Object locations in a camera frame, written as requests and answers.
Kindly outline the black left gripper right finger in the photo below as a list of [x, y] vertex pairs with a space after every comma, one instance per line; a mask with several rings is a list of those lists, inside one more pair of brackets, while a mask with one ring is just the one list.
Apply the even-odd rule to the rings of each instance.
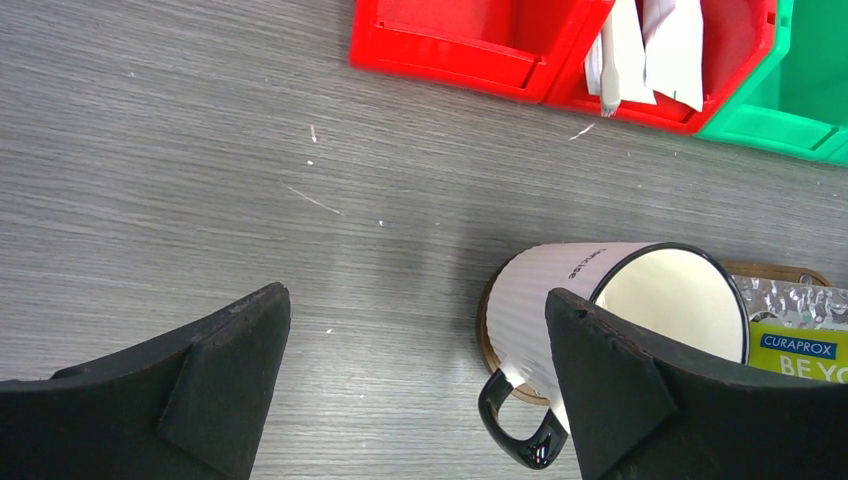
[[562, 288], [552, 360], [586, 479], [843, 479], [847, 388], [744, 366]]

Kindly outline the clear acrylic wooden rack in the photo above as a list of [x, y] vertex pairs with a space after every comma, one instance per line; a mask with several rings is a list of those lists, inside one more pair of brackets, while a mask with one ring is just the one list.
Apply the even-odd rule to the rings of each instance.
[[734, 275], [749, 320], [804, 330], [847, 330], [847, 290]]

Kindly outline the white enamel mug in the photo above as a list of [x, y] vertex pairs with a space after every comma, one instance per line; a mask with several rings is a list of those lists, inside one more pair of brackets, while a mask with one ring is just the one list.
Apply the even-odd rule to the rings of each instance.
[[[477, 309], [476, 339], [490, 378], [478, 410], [495, 443], [533, 470], [548, 467], [571, 432], [556, 380], [545, 303], [564, 288], [631, 323], [714, 356], [747, 364], [748, 314], [730, 273], [695, 246], [675, 242], [534, 246], [491, 277]], [[499, 424], [515, 395], [547, 408], [527, 439]]]

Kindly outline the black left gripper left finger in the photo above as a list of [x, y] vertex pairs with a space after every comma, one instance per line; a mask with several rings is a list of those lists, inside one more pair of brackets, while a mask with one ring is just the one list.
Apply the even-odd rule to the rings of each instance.
[[246, 479], [287, 337], [269, 284], [200, 320], [38, 381], [1, 384], [5, 479]]

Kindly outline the lime green toothpaste tube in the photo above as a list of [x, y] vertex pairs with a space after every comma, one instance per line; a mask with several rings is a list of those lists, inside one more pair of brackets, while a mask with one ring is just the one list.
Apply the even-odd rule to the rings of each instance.
[[752, 322], [748, 365], [798, 378], [847, 383], [847, 332]]

